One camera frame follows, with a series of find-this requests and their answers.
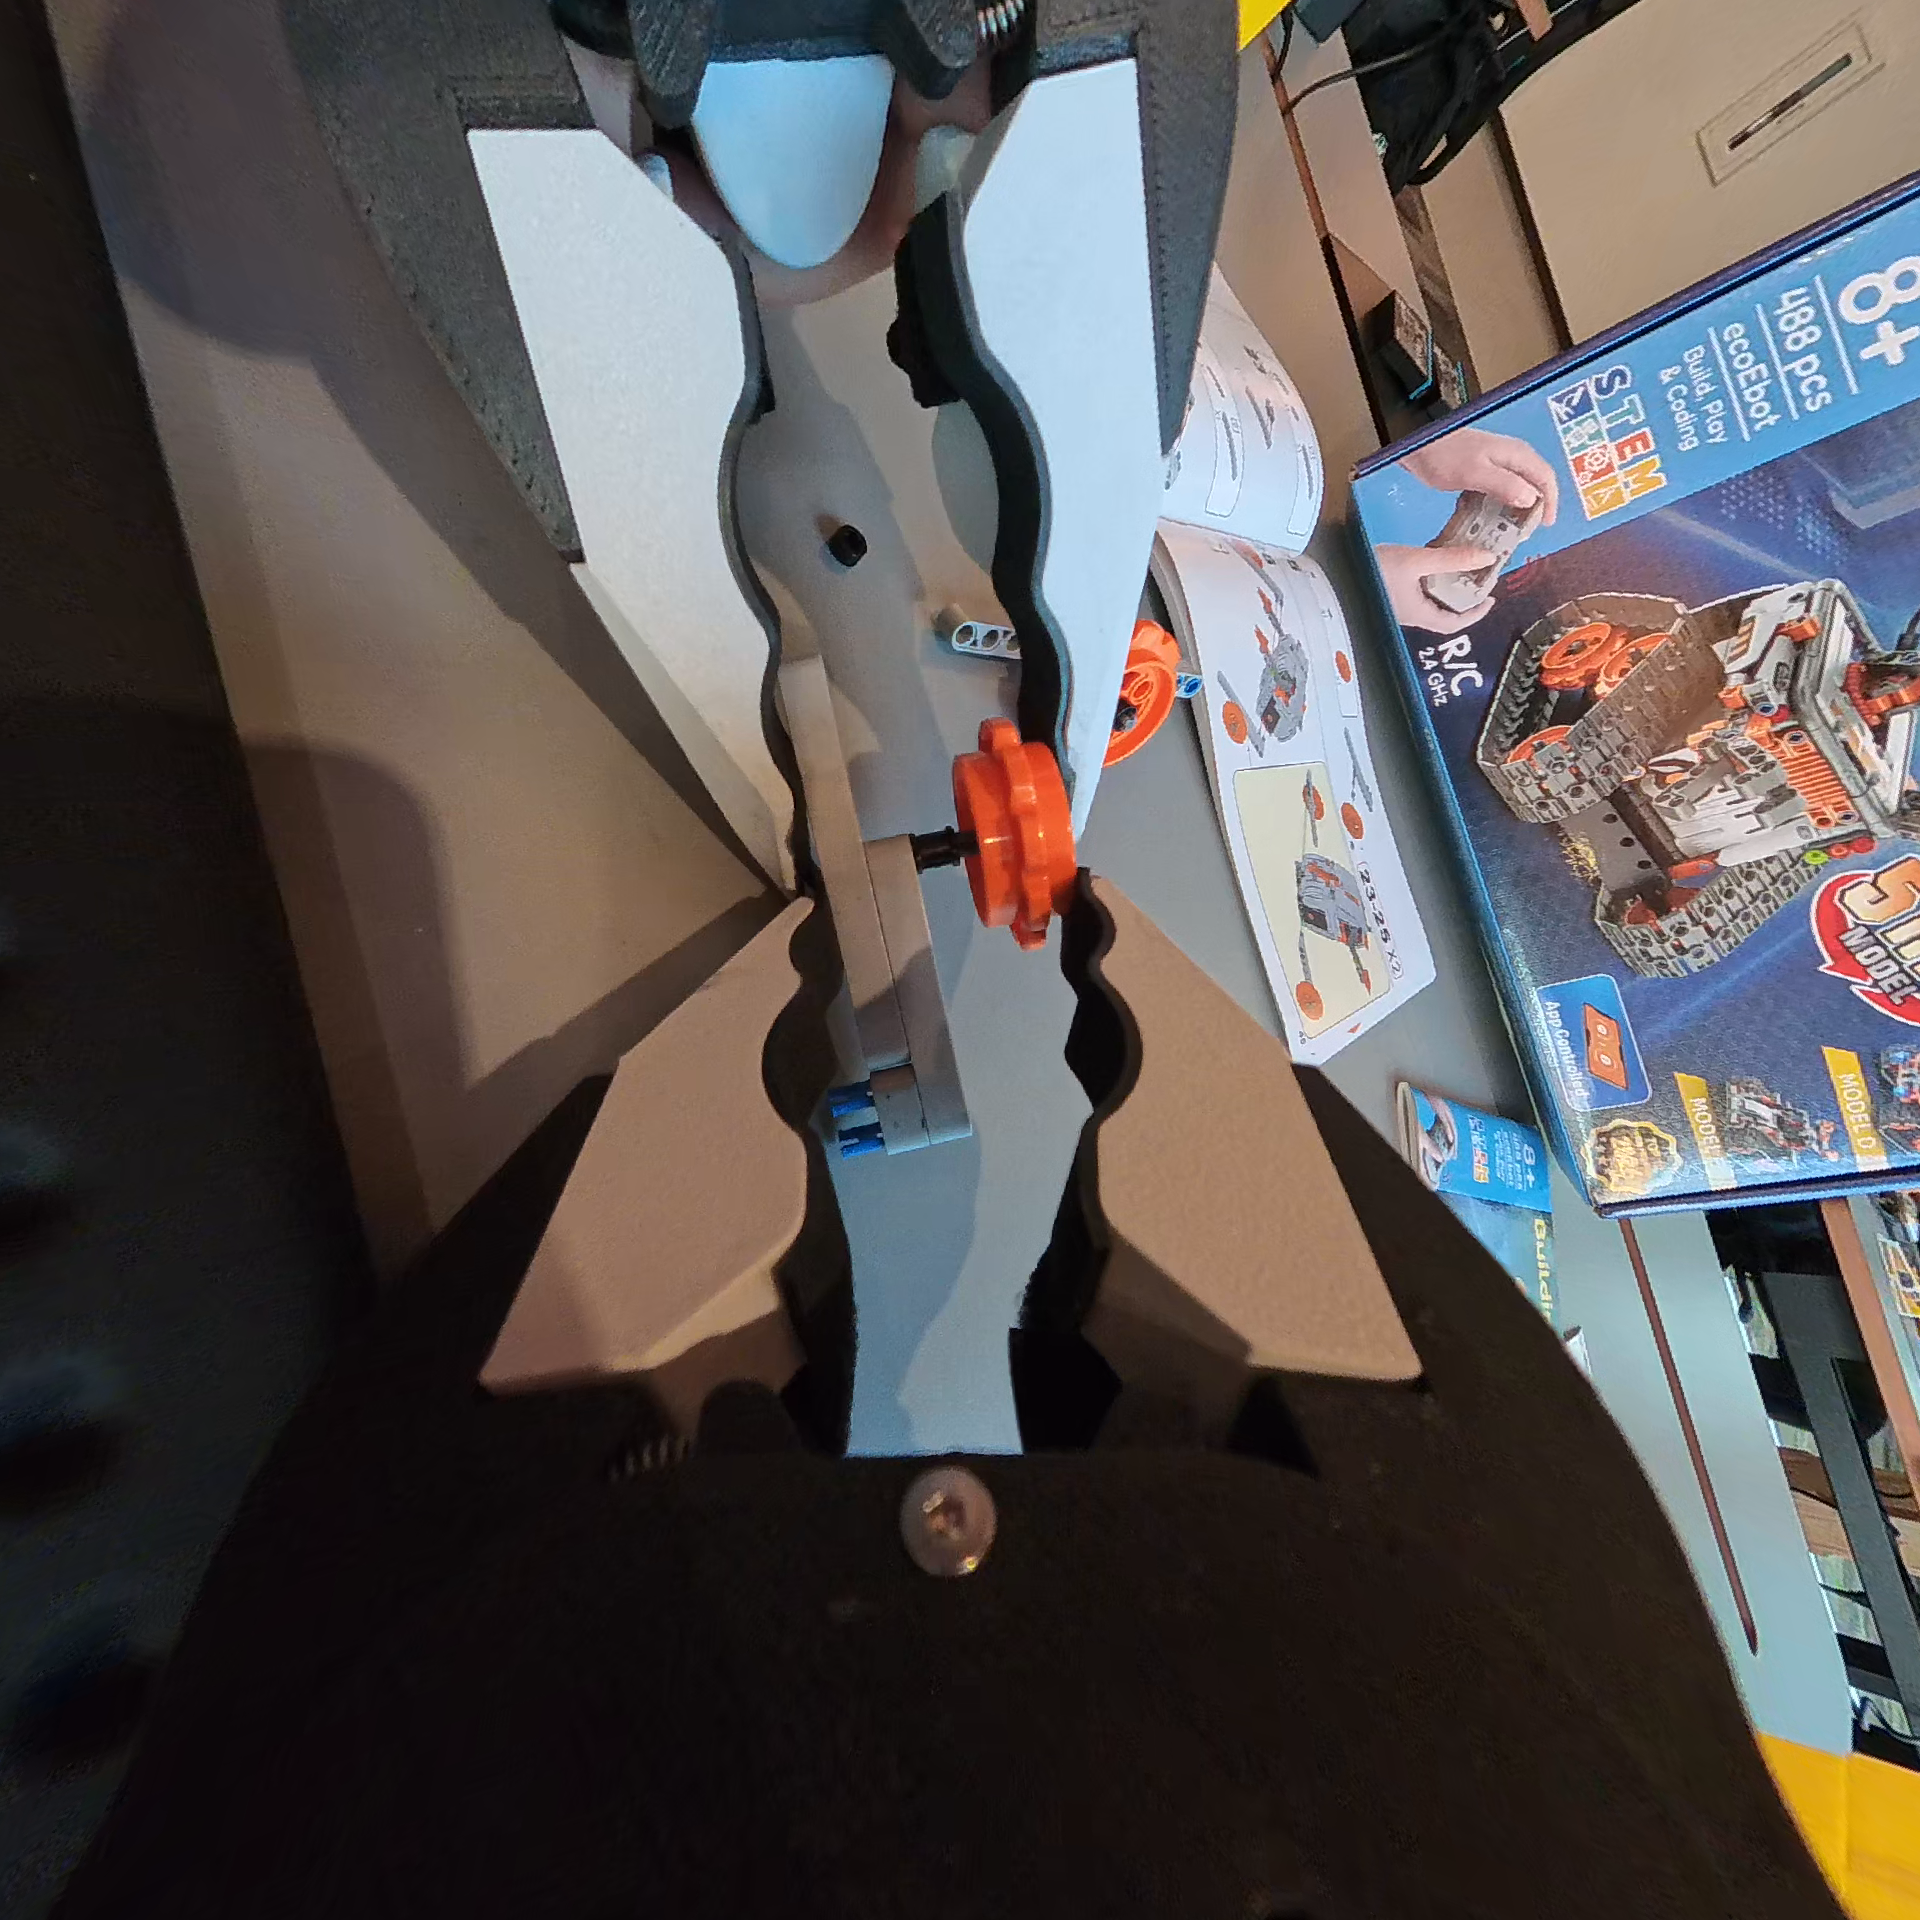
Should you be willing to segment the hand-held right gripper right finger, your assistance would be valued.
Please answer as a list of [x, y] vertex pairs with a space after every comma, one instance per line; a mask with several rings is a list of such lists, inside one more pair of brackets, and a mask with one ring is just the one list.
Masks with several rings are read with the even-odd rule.
[[1088, 1450], [1125, 1396], [1213, 1436], [1261, 1379], [1417, 1384], [1282, 1040], [1110, 881], [1077, 876], [1061, 961], [1090, 1111], [1016, 1314], [1022, 1450]]

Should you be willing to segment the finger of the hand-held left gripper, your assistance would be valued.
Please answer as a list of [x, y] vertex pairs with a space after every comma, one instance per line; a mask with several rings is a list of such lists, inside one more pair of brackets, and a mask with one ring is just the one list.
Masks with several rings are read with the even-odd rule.
[[579, 557], [571, 576], [734, 839], [802, 890], [774, 607], [735, 513], [763, 354], [735, 260], [595, 131], [469, 132]]
[[1096, 771], [1161, 509], [1138, 61], [1031, 80], [975, 135], [930, 128], [913, 188], [901, 316], [990, 452], [1018, 728]]

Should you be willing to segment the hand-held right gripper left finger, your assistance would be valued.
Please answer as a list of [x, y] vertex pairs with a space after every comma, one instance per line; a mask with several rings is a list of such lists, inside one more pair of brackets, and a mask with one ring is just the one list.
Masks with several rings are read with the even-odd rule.
[[842, 984], [799, 899], [611, 1069], [480, 1380], [497, 1394], [637, 1384], [693, 1433], [755, 1384], [817, 1450], [847, 1445], [847, 1233], [814, 1122]]

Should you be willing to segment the grey beam assembly orange gear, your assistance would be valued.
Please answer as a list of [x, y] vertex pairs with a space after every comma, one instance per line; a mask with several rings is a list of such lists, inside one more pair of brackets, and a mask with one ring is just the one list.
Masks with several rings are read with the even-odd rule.
[[1066, 909], [1077, 849], [1063, 771], [1015, 721], [993, 716], [950, 765], [952, 823], [863, 837], [815, 657], [778, 668], [778, 705], [798, 760], [814, 867], [842, 962], [856, 1069], [825, 1100], [840, 1162], [901, 1156], [971, 1137], [923, 879], [963, 873], [982, 928], [1024, 952]]

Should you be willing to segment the small blue booklet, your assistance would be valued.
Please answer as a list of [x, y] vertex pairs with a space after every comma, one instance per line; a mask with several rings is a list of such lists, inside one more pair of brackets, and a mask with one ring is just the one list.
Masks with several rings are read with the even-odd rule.
[[1561, 1328], [1553, 1273], [1551, 1183], [1543, 1137], [1408, 1082], [1397, 1095], [1399, 1149], [1445, 1210]]

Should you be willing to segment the small black box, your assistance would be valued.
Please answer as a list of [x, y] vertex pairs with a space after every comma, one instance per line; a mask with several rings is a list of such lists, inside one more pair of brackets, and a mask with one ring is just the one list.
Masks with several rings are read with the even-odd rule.
[[1362, 323], [1362, 339], [1383, 377], [1405, 402], [1429, 402], [1447, 370], [1424, 311], [1399, 290], [1387, 290]]

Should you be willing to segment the orange toy wheel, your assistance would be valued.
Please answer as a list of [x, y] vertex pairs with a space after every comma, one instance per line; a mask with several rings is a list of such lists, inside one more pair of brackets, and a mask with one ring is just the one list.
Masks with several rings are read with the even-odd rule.
[[1138, 618], [1120, 675], [1103, 765], [1138, 755], [1184, 700], [1184, 657], [1177, 637], [1157, 620]]

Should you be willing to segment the open white instruction booklet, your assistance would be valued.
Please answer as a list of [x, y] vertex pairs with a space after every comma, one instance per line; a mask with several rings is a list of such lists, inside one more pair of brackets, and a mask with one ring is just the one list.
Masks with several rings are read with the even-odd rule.
[[1146, 578], [1195, 677], [1223, 843], [1303, 1065], [1434, 979], [1371, 760], [1357, 644], [1306, 556], [1323, 499], [1303, 393], [1210, 271]]

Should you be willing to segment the dark brown rod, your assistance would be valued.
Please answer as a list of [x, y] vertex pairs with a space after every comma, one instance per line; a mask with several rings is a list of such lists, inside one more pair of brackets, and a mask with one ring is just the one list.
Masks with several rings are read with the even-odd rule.
[[1730, 1603], [1734, 1608], [1734, 1618], [1739, 1623], [1743, 1647], [1751, 1655], [1758, 1655], [1760, 1652], [1760, 1627], [1758, 1627], [1758, 1621], [1752, 1617], [1752, 1608], [1747, 1603], [1747, 1596], [1743, 1591], [1743, 1578], [1742, 1578], [1742, 1570], [1737, 1565], [1731, 1540], [1730, 1540], [1730, 1533], [1728, 1533], [1722, 1516], [1721, 1516], [1721, 1505], [1718, 1505], [1718, 1498], [1715, 1498], [1715, 1491], [1713, 1491], [1713, 1483], [1712, 1483], [1704, 1450], [1703, 1450], [1699, 1437], [1698, 1437], [1698, 1428], [1696, 1428], [1696, 1420], [1693, 1420], [1693, 1412], [1691, 1412], [1691, 1407], [1688, 1407], [1688, 1399], [1687, 1399], [1685, 1380], [1681, 1380], [1679, 1369], [1677, 1369], [1677, 1357], [1675, 1357], [1672, 1343], [1671, 1343], [1669, 1330], [1665, 1330], [1663, 1312], [1659, 1308], [1659, 1297], [1656, 1297], [1656, 1289], [1651, 1288], [1651, 1279], [1650, 1279], [1650, 1271], [1648, 1271], [1648, 1260], [1643, 1257], [1643, 1250], [1640, 1250], [1639, 1237], [1634, 1234], [1632, 1223], [1626, 1218], [1621, 1218], [1615, 1223], [1615, 1228], [1621, 1233], [1626, 1263], [1632, 1265], [1632, 1271], [1634, 1271], [1634, 1279], [1635, 1279], [1640, 1308], [1643, 1308], [1643, 1314], [1648, 1320], [1648, 1330], [1650, 1330], [1650, 1338], [1651, 1338], [1654, 1353], [1659, 1355], [1659, 1364], [1661, 1364], [1663, 1380], [1665, 1380], [1665, 1388], [1669, 1388], [1669, 1399], [1671, 1399], [1671, 1407], [1672, 1407], [1672, 1418], [1675, 1418], [1677, 1428], [1681, 1433], [1681, 1442], [1685, 1442], [1685, 1450], [1687, 1450], [1687, 1464], [1691, 1467], [1691, 1474], [1693, 1474], [1693, 1481], [1696, 1481], [1696, 1493], [1698, 1493], [1703, 1513], [1707, 1517], [1712, 1547], [1715, 1553], [1718, 1569], [1721, 1569], [1721, 1581], [1725, 1585]]

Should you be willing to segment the beige cabinet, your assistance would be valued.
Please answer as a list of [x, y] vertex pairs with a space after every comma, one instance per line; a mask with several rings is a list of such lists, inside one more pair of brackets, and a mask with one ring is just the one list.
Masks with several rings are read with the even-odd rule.
[[1915, 172], [1917, 4], [1634, 4], [1502, 123], [1583, 344]]

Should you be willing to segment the black metal rack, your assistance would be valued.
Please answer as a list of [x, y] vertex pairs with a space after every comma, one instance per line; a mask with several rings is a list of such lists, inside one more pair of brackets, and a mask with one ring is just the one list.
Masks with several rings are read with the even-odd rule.
[[1728, 1210], [1712, 1239], [1838, 1649], [1854, 1751], [1913, 1772], [1915, 1193]]

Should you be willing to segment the blue toy kit box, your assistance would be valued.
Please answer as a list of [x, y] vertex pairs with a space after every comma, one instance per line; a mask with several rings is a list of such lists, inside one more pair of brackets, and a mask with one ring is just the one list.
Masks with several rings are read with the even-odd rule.
[[1602, 1217], [1915, 1187], [1917, 183], [1360, 465], [1413, 740]]

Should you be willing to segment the yellow plastic bin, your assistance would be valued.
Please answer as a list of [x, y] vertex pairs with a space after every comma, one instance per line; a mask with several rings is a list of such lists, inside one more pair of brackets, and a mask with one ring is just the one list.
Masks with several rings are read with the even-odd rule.
[[1807, 1850], [1854, 1917], [1917, 1917], [1917, 1772], [1758, 1735]]

